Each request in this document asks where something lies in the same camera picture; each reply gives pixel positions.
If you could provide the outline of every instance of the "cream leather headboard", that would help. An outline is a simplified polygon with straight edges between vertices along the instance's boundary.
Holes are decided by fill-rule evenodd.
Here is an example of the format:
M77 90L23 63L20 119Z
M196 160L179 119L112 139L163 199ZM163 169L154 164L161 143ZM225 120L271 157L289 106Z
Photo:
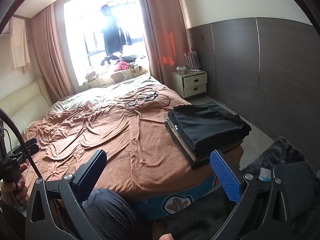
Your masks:
M0 100L0 107L11 117L20 132L28 128L31 123L41 120L51 106L52 102L42 78ZM19 143L13 132L6 124L4 128L9 131L12 148L17 146ZM6 132L4 140L8 152L10 143Z

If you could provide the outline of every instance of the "dark wall panel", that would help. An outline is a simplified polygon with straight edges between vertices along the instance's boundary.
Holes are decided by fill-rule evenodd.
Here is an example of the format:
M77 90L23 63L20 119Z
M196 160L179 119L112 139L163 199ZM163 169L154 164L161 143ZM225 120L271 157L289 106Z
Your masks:
M253 124L320 168L320 38L311 25L258 18L261 73Z
M188 30L191 46L196 50L201 69L208 74L207 94L216 98L216 67L211 25L201 25Z
M259 80L255 18L212 23L216 57L216 99L251 121Z

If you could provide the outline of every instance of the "stack of folded clothes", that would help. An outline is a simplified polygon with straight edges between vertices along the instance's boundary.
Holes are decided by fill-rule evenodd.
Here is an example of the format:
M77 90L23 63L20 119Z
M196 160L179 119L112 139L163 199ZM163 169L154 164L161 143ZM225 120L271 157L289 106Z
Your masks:
M214 150L226 153L239 146L251 131L239 115L214 102L174 107L165 125L192 169L209 163Z

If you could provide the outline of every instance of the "tile floor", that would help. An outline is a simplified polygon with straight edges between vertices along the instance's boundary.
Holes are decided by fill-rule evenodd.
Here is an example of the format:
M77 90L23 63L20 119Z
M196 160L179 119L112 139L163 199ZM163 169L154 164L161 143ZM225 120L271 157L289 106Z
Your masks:
M203 96L197 95L190 98L186 98L186 100L193 104L193 105L201 105L208 102L215 102L217 105L223 107L224 109L228 110L229 112L236 114L234 111L230 110L226 106L222 105L221 103L215 101L214 99ZM241 144L242 148L244 149L244 154L240 161L240 169L243 169L248 164L250 164L255 158L257 158L264 150L266 150L272 143L273 140L262 132L260 129L255 127L249 121L241 117L245 122L247 122L252 130L248 136L244 138L243 143Z

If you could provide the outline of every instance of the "white nightstand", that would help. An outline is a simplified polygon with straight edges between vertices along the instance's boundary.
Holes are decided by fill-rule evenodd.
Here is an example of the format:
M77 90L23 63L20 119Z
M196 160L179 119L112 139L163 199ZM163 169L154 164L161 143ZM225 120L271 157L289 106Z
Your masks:
M197 94L207 92L207 73L187 73L179 75L177 72L172 73L174 90L182 98L191 97Z

